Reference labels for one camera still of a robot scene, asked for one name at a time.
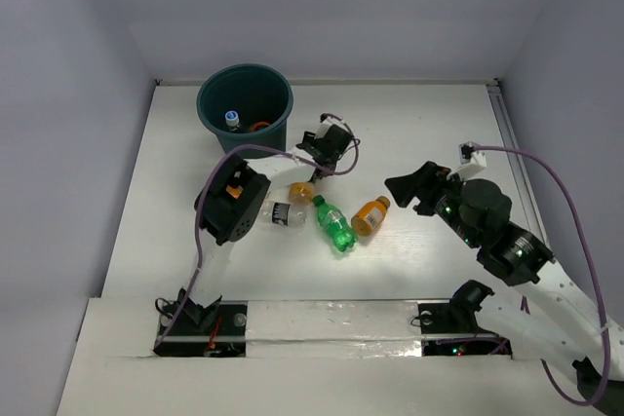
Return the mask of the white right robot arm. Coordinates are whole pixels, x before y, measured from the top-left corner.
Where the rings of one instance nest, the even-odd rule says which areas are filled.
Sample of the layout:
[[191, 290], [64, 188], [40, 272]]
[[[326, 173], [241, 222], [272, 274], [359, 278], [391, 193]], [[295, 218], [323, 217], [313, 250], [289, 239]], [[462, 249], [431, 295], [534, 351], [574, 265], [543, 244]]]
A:
[[477, 252], [489, 274], [549, 318], [543, 322], [506, 304], [489, 286], [469, 280], [447, 305], [456, 328], [503, 336], [574, 382], [582, 396], [578, 405], [593, 406], [604, 415], [622, 414], [622, 327], [574, 285], [538, 237], [511, 221], [512, 202], [495, 183], [465, 180], [457, 171], [427, 162], [384, 184], [398, 207], [439, 216]]

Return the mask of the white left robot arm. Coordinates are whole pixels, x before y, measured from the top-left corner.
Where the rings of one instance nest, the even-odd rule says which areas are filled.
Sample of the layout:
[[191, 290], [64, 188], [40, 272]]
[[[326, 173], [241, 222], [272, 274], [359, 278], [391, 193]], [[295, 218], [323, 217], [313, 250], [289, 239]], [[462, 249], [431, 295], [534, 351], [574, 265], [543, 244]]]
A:
[[179, 291], [170, 323], [162, 334], [170, 334], [183, 322], [196, 333], [210, 330], [221, 301], [218, 286], [209, 288], [208, 303], [192, 298], [204, 267], [229, 261], [233, 245], [250, 233], [271, 190], [351, 172], [357, 160], [345, 170], [337, 168], [349, 149], [359, 149], [359, 140], [350, 126], [335, 115], [324, 114], [319, 128], [306, 132], [289, 150], [245, 143], [228, 151], [196, 198], [195, 267], [188, 286]]

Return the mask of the large clear plastic bottle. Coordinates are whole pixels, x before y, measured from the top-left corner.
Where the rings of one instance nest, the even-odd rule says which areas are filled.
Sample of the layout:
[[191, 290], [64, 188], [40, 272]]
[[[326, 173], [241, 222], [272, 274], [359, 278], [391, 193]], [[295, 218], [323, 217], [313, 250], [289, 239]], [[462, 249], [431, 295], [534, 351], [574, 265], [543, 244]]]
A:
[[231, 132], [239, 132], [242, 128], [239, 114], [235, 110], [228, 110], [224, 114], [224, 121], [225, 121], [226, 127]]

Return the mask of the yellow blue label bottle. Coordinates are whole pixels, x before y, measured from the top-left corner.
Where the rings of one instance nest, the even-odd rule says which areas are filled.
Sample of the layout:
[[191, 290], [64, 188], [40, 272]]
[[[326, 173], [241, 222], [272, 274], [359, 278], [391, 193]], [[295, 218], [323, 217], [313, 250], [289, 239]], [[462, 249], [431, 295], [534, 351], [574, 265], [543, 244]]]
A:
[[308, 206], [315, 197], [315, 186], [311, 182], [294, 183], [289, 190], [289, 202], [294, 205]]

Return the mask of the orange label tea bottle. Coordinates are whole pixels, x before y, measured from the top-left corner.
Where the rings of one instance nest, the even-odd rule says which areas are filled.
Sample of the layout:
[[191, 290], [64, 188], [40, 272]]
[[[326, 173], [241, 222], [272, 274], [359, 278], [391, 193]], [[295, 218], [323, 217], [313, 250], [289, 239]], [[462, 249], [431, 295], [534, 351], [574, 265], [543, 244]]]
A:
[[264, 129], [270, 127], [270, 126], [271, 126], [271, 124], [269, 122], [259, 121], [259, 122], [253, 123], [249, 127], [249, 132], [259, 132], [259, 131], [264, 130]]

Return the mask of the small orange juice bottle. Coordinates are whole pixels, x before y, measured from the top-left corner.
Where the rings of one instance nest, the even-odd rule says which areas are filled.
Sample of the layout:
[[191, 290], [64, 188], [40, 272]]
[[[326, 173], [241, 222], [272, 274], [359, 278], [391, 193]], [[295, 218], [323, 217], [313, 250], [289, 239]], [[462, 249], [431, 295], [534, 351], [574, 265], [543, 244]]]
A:
[[391, 203], [385, 196], [364, 204], [351, 218], [351, 227], [358, 236], [371, 236], [384, 221]]

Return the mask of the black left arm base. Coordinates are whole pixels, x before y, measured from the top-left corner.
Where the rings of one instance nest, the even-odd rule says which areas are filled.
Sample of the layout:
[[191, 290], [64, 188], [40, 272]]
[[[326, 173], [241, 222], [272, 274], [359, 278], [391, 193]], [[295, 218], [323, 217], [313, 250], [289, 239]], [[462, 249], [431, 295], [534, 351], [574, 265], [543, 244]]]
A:
[[170, 332], [169, 326], [185, 290], [176, 301], [158, 298], [159, 328], [154, 354], [163, 358], [241, 358], [246, 355], [248, 303], [218, 298], [204, 307], [188, 299]]

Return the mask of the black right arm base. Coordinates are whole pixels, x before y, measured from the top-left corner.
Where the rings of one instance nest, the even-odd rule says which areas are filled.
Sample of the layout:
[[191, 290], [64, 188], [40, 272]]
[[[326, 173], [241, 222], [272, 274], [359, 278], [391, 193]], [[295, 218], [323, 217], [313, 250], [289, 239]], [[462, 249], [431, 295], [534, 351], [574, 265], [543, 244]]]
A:
[[409, 324], [422, 336], [424, 357], [505, 356], [512, 357], [508, 339], [477, 325], [475, 314], [493, 290], [470, 280], [447, 301], [417, 306]]

